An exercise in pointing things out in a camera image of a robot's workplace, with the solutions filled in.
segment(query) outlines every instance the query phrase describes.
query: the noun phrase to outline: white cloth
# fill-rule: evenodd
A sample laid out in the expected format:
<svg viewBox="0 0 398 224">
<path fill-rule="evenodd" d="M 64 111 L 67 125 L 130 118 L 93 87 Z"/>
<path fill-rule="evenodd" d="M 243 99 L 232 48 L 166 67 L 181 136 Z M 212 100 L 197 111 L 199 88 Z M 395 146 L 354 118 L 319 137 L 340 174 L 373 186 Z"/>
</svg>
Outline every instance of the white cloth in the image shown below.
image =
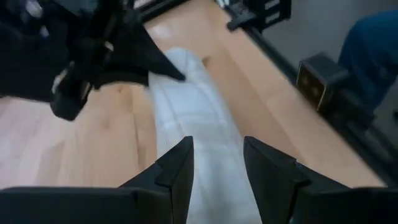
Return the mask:
<svg viewBox="0 0 398 224">
<path fill-rule="evenodd" d="M 187 76 L 149 75 L 157 155 L 193 136 L 195 176 L 188 223 L 261 223 L 243 159 L 243 139 L 201 60 L 185 49 L 166 56 Z"/>
</svg>

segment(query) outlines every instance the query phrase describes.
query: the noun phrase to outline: gray wall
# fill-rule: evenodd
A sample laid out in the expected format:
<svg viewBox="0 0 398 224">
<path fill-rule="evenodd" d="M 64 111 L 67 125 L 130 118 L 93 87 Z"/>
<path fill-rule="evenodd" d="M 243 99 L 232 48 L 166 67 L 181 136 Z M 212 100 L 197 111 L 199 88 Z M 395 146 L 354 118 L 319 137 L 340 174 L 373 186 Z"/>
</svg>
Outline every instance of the gray wall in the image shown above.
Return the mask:
<svg viewBox="0 0 398 224">
<path fill-rule="evenodd" d="M 291 20 L 262 34 L 295 66 L 322 51 L 337 60 L 346 34 L 358 19 L 392 9 L 398 9 L 398 0 L 292 0 Z"/>
</svg>

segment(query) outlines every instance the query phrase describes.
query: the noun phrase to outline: wooden table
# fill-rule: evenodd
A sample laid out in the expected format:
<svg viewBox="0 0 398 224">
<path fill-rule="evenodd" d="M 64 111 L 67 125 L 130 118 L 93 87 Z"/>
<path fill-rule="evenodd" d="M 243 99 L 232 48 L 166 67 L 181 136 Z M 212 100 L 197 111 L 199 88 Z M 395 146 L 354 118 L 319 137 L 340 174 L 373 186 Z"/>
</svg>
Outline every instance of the wooden table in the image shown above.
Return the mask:
<svg viewBox="0 0 398 224">
<path fill-rule="evenodd" d="M 254 136 L 349 187 L 383 186 L 212 0 L 191 0 L 148 22 L 162 50 L 204 58 L 243 136 Z M 114 84 L 90 95 L 74 123 L 48 105 L 0 99 L 0 187 L 116 187 L 156 159 L 152 105 L 141 86 Z"/>
</svg>

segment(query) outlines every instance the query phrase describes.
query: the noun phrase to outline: blue jeans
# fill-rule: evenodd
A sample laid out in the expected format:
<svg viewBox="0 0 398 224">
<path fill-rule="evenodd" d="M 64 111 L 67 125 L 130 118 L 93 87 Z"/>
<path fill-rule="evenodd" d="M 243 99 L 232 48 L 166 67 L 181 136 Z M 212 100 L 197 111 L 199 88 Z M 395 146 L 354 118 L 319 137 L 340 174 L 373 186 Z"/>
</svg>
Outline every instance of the blue jeans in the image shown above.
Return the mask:
<svg viewBox="0 0 398 224">
<path fill-rule="evenodd" d="M 348 82 L 374 110 L 398 74 L 398 11 L 365 17 L 349 31 L 339 62 L 352 74 Z"/>
</svg>

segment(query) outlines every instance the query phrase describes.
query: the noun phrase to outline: black mount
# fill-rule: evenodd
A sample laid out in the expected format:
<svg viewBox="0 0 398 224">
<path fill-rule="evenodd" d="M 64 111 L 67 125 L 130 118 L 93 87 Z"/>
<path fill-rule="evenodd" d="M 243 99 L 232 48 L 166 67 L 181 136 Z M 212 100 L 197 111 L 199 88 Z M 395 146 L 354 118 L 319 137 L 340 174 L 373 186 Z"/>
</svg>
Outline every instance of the black mount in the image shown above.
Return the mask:
<svg viewBox="0 0 398 224">
<path fill-rule="evenodd" d="M 262 31 L 290 19 L 292 0 L 245 0 L 228 7 L 238 15 L 227 23 L 229 31 L 246 25 Z"/>
</svg>

